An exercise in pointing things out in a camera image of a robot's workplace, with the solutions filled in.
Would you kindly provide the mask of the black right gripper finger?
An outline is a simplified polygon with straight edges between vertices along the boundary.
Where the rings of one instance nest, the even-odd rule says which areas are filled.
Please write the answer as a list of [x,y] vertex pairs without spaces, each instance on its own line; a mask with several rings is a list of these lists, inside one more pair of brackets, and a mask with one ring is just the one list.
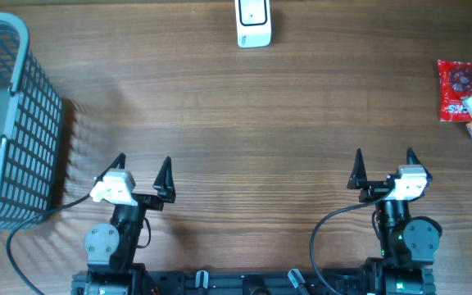
[[407,150],[406,150],[406,163],[408,165],[420,165],[421,164],[420,160],[418,159],[418,157],[416,156],[414,150],[411,147],[407,148]]
[[361,149],[356,150],[355,161],[347,182],[348,189],[363,189],[367,186],[367,174]]

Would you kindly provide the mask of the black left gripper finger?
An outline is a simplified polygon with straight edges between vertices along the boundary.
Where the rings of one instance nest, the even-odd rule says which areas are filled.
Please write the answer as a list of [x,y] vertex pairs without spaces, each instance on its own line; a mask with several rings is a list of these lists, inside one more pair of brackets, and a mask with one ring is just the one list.
[[94,182],[97,183],[99,181],[102,181],[105,174],[111,169],[124,169],[125,168],[125,162],[126,162],[126,155],[123,152],[121,152],[115,158],[115,160],[99,176],[97,176],[94,179]]
[[154,180],[152,187],[157,191],[157,196],[167,203],[174,203],[176,198],[175,184],[172,175],[171,157],[166,157]]

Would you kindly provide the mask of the red Hacks candy bag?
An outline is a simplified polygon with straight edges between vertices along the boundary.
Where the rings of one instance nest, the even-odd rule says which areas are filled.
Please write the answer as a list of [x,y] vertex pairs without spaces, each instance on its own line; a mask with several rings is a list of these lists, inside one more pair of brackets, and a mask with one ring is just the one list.
[[438,60],[437,64],[441,92],[440,121],[471,121],[462,101],[472,95],[472,62]]

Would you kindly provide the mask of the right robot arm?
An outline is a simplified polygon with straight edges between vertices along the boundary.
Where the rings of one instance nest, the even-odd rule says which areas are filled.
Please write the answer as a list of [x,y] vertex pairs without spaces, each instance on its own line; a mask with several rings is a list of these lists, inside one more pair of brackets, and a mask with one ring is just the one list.
[[374,226],[381,248],[381,257],[366,259],[359,270],[359,294],[437,293],[432,264],[443,228],[429,217],[413,217],[409,209],[432,180],[411,148],[406,151],[406,164],[395,173],[385,180],[369,180],[361,150],[356,151],[347,187],[360,191],[360,203],[375,206]]

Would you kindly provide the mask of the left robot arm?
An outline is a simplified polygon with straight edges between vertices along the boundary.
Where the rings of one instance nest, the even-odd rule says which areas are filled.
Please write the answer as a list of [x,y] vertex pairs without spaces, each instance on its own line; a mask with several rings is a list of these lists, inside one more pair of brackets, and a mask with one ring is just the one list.
[[88,269],[73,277],[73,294],[158,294],[160,290],[143,263],[135,263],[142,229],[151,232],[147,211],[162,211],[175,202],[171,158],[166,157],[154,180],[155,194],[135,193],[135,181],[121,153],[96,179],[89,196],[114,206],[110,221],[93,226],[84,237]]

